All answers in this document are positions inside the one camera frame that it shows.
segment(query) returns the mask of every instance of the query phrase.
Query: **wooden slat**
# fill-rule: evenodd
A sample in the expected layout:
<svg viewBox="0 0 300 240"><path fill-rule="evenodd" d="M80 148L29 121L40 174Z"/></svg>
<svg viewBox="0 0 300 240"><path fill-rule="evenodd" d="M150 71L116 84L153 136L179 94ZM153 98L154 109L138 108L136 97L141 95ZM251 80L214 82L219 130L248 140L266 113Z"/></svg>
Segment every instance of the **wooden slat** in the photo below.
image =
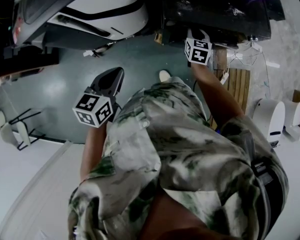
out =
<svg viewBox="0 0 300 240"><path fill-rule="evenodd" d="M217 46L214 51L214 59L216 61L217 70L227 69L227 48Z"/></svg>
<svg viewBox="0 0 300 240"><path fill-rule="evenodd" d="M217 70L216 72L216 77L219 79L219 81L221 80L222 76L223 76L223 70Z"/></svg>
<svg viewBox="0 0 300 240"><path fill-rule="evenodd" d="M241 84L241 69L237 69L236 78L235 78L235 89L234 89L234 99L236 102L239 101L240 84Z"/></svg>
<svg viewBox="0 0 300 240"><path fill-rule="evenodd" d="M212 119L211 128L214 129L214 130L216 130L217 127L218 127L218 125L217 125L216 121L214 119Z"/></svg>
<svg viewBox="0 0 300 240"><path fill-rule="evenodd" d="M246 113L249 87L250 87L250 70L247 70L245 74L245 86L244 86L244 96L243 96L243 104L242 104L243 113Z"/></svg>
<svg viewBox="0 0 300 240"><path fill-rule="evenodd" d="M212 117L212 115L210 116L210 119L209 119L209 125L212 126L212 122L213 122L214 118Z"/></svg>
<svg viewBox="0 0 300 240"><path fill-rule="evenodd" d="M239 99L238 99L240 108L242 108L242 105L244 103L246 72L247 72L246 70L241 70L240 91L239 91Z"/></svg>
<svg viewBox="0 0 300 240"><path fill-rule="evenodd" d="M225 83L223 84L224 88L228 91L229 90L229 79L230 77L228 77L228 79L225 81Z"/></svg>
<svg viewBox="0 0 300 240"><path fill-rule="evenodd" d="M236 78L237 78L237 70L235 68L230 68L229 70L229 93L234 97L235 89L236 89Z"/></svg>

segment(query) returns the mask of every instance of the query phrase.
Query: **black metal chair frame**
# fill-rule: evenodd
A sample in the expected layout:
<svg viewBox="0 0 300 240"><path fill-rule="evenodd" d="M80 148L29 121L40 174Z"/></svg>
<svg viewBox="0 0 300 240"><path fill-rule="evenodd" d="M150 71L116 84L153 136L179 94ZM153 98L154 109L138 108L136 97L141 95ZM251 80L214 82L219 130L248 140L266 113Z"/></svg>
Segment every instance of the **black metal chair frame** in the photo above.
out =
<svg viewBox="0 0 300 240"><path fill-rule="evenodd" d="M27 124L24 122L24 120L25 120L25 119L28 119L28 118L31 118L31 117L34 117L34 116L36 116L36 115L38 115L38 114L41 113L41 111L40 111L40 112L31 114L31 115L28 115L28 116L26 116L26 117L20 118L21 116L23 116L25 113L29 112L30 110L31 110L31 108L27 109L25 112L21 113L20 115L18 115L18 116L15 117L14 119L10 120L10 121L9 121L9 124L10 124L10 125L14 125L14 124L16 124L16 123L18 123L18 122L23 122L24 125L25 125L25 128L26 128L26 131L28 132L28 126L27 126ZM32 131L28 132L29 137L30 137L31 134L35 131L35 129L36 129L36 128L34 128ZM31 143L31 144L32 144L32 143L35 143L36 141L42 139L44 136L46 136L46 135L43 134L43 135L37 137L36 139L34 139L33 141L31 141L30 143ZM18 149L19 151L21 151L21 150L25 149L26 147L28 147L28 145L25 145L24 147L21 147L23 143L24 143L24 142L22 141L22 142L17 146L17 149Z"/></svg>

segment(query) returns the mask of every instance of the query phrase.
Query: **green-gray floor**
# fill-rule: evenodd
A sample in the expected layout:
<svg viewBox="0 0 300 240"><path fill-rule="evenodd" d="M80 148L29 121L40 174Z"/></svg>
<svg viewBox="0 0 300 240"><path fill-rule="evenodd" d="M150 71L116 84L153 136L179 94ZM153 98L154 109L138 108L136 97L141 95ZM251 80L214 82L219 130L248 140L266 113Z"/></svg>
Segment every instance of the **green-gray floor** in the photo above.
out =
<svg viewBox="0 0 300 240"><path fill-rule="evenodd" d="M29 108L43 110L25 121L29 130L36 127L37 134L84 143L88 126L77 121L72 106L98 74L114 67L122 67L125 73L117 96L121 106L136 91L157 83L162 69L180 77L191 88L194 84L182 44L163 46L154 42L153 35L139 36L115 44L100 58L83 57L82 50L61 49L59 65L4 84L0 88L0 108L7 120Z"/></svg>

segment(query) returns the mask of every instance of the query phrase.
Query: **gray floor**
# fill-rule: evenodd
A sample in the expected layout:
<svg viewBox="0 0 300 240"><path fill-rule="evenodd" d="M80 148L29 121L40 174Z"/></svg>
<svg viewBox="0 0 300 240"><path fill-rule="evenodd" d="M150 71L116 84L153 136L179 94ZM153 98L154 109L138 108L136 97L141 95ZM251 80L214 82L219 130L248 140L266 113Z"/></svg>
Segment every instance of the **gray floor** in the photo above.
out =
<svg viewBox="0 0 300 240"><path fill-rule="evenodd" d="M136 91L157 83L162 69L191 87L194 83L183 46L162 46L154 42L153 35L140 36L117 43L101 58L83 57L81 50L60 50L59 65L4 84L0 88L0 108L8 120L28 108L43 110L26 120L29 130L38 127L50 138L84 143L88 126L77 121L72 106L98 74L114 67L122 67L125 72L117 96L121 106Z"/></svg>
<svg viewBox="0 0 300 240"><path fill-rule="evenodd" d="M294 89L300 90L300 34L296 32L288 2L281 2L286 20L270 21L271 39L259 42L264 57L262 54L254 56L258 52L247 50L248 45L240 47L241 59L232 61L234 52L228 51L231 68L251 70L246 110L249 116L252 116L258 100L291 100ZM0 108L8 120L28 108L43 110L41 115L27 120L30 129L38 127L39 132L50 138L84 143L88 127L78 123L72 106L95 76L118 66L125 70L117 97L121 106L137 90L157 83L162 69L180 77L190 87L194 83L183 45L161 46L154 42L154 36L141 36L117 43L101 58L83 57L80 50L61 50L59 65L4 84L0 88Z"/></svg>

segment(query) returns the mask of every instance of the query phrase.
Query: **shoe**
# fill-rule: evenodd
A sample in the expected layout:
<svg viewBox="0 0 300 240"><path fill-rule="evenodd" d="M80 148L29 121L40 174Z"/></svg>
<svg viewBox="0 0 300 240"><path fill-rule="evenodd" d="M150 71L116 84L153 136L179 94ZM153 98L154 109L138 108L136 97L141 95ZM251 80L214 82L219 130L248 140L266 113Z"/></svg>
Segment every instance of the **shoe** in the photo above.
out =
<svg viewBox="0 0 300 240"><path fill-rule="evenodd" d="M160 79L161 83L167 81L170 77L171 77L171 75L166 70L161 70L159 72L159 79Z"/></svg>

